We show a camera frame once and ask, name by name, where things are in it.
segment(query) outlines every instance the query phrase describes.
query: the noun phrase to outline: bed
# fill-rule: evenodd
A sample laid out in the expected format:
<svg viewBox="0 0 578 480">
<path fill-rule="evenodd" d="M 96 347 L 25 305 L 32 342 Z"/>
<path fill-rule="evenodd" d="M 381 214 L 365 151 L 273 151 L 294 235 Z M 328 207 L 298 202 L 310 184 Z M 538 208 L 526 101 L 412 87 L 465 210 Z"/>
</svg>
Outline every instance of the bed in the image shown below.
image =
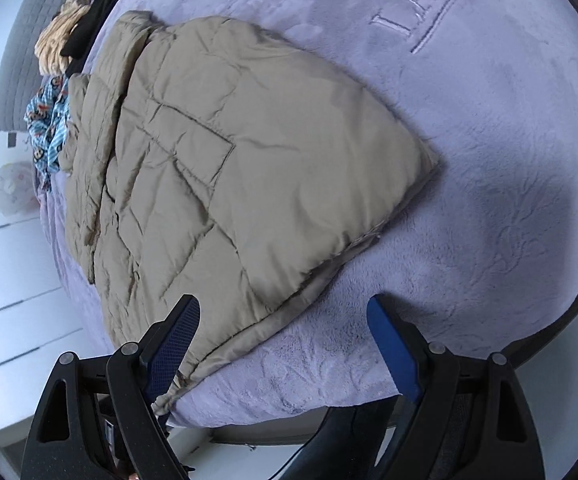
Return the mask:
<svg viewBox="0 0 578 480">
<path fill-rule="evenodd" d="M 173 422 L 253 424 L 397 394 L 366 325 L 390 292 L 428 340 L 483 357 L 578 293 L 578 15 L 567 0 L 119 0 L 165 23 L 210 14 L 280 32 L 363 81 L 441 170 L 316 303 L 182 397 Z M 64 183 L 40 196 L 60 279 L 100 354 L 99 297 L 64 243 Z"/>
</svg>

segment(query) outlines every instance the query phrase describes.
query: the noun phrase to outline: bed headboard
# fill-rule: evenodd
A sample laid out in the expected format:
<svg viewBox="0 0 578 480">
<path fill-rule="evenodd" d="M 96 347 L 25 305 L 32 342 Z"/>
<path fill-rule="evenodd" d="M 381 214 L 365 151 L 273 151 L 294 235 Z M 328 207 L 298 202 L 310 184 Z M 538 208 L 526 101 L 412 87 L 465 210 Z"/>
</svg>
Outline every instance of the bed headboard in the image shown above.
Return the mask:
<svg viewBox="0 0 578 480">
<path fill-rule="evenodd" d="M 0 64 L 0 132 L 25 132 L 24 112 L 42 76 L 34 46 L 65 0 L 23 0 Z"/>
</svg>

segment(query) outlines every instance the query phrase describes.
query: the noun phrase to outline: blue patterned fabric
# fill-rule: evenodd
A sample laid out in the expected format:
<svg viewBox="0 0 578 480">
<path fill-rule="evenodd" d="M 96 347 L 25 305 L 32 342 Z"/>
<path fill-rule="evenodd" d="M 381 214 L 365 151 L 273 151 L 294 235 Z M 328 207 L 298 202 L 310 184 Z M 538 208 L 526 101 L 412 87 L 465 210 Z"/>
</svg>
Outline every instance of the blue patterned fabric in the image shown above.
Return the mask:
<svg viewBox="0 0 578 480">
<path fill-rule="evenodd" d="M 34 164 L 40 175 L 40 186 L 51 188 L 51 173 L 60 171 L 58 155 L 67 138 L 69 115 L 69 79 L 52 77 L 26 107 L 26 121 L 31 145 L 34 148 Z"/>
</svg>

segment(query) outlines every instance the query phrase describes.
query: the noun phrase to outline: blue gripper pad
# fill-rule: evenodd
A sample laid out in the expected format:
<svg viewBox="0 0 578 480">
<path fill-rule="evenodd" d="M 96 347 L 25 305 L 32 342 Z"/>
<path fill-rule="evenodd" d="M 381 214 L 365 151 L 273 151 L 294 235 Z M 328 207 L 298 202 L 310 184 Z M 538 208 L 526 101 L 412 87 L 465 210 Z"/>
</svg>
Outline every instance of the blue gripper pad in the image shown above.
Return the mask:
<svg viewBox="0 0 578 480">
<path fill-rule="evenodd" d="M 147 365 L 143 393 L 150 402 L 168 391 L 199 325 L 200 303 L 191 298 Z"/>
<path fill-rule="evenodd" d="M 398 391 L 408 400 L 418 402 L 422 396 L 418 364 L 376 298 L 367 303 L 367 323 Z"/>
</svg>

